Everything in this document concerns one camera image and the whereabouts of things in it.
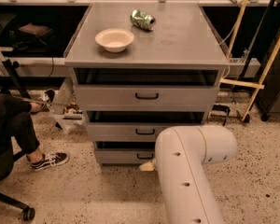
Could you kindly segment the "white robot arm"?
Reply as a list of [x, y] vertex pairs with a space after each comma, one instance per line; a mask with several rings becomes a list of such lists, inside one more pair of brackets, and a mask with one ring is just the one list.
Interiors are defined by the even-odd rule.
[[158, 135], [155, 157], [139, 169], [158, 173], [169, 224], [225, 224], [203, 165], [236, 152], [236, 138], [223, 126], [174, 126]]

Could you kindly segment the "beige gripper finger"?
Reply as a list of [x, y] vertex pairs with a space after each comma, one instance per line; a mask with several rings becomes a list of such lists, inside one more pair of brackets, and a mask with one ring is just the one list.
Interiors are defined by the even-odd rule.
[[154, 165], [153, 161], [148, 161], [148, 162], [141, 164], [139, 166], [139, 169], [142, 172], [152, 172], [155, 170], [155, 165]]

